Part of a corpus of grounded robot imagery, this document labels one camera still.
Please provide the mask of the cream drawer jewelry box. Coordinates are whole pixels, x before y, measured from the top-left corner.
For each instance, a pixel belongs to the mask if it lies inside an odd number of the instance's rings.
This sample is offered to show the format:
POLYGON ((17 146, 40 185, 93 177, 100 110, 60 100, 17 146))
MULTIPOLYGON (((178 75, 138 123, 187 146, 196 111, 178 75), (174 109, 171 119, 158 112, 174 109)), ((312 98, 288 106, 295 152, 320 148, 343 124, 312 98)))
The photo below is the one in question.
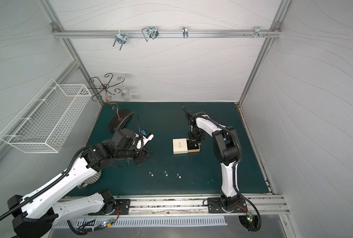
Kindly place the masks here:
POLYGON ((193 152, 200 152, 201 143, 190 141, 187 138, 173 139, 173 154, 187 154, 193 152))

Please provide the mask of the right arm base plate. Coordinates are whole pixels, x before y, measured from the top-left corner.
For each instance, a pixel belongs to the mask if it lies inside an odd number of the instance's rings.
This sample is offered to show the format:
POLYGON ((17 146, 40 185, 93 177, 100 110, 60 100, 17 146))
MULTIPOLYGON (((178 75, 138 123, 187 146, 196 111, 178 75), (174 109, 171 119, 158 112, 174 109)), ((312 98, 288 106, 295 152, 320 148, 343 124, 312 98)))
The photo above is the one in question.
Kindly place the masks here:
POLYGON ((202 204, 208 207, 208 213, 247 213, 247 205, 243 198, 235 197, 226 199, 225 196, 209 197, 202 204))

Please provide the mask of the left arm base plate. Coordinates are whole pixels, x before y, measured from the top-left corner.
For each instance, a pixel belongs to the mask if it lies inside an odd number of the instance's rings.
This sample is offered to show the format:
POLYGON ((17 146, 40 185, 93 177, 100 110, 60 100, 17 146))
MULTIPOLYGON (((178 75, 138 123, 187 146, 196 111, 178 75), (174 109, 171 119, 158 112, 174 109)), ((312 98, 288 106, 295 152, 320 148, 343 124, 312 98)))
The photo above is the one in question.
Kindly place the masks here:
POLYGON ((130 199, 116 199, 114 202, 110 201, 103 206, 103 208, 96 213, 89 213, 91 216, 108 216, 108 215, 128 215, 130 207, 130 199))

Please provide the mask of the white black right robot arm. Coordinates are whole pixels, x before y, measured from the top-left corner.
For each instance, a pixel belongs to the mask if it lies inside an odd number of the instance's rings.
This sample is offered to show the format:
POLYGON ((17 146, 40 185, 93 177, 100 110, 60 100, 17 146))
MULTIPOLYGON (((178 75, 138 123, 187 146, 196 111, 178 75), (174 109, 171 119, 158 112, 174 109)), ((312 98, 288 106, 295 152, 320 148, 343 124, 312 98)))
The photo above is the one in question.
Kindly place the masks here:
POLYGON ((239 217, 241 225, 249 232, 261 229, 262 219, 256 206, 243 194, 238 187, 238 165, 242 160, 242 147, 232 126, 226 127, 211 119, 204 112, 185 112, 191 131, 188 132, 187 148, 199 147, 205 135, 212 137, 215 158, 221 165, 222 186, 219 201, 207 200, 207 206, 221 206, 223 212, 232 213, 240 209, 245 213, 239 217))

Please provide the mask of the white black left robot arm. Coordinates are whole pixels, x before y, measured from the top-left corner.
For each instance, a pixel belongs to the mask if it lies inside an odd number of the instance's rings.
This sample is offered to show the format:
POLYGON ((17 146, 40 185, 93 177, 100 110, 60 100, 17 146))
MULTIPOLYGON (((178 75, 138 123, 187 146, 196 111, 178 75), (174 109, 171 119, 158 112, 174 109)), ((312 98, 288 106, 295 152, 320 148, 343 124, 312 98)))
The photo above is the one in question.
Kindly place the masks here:
POLYGON ((69 202, 61 203, 60 199, 83 181, 113 167, 117 161, 143 163, 153 155, 145 147, 153 137, 148 130, 136 134, 129 129, 117 129, 111 139, 82 147, 69 166, 45 185, 24 196, 11 197, 7 202, 9 210, 0 216, 0 222, 12 215, 16 237, 40 238, 58 223, 85 214, 110 215, 116 212, 117 202, 106 189, 69 202))

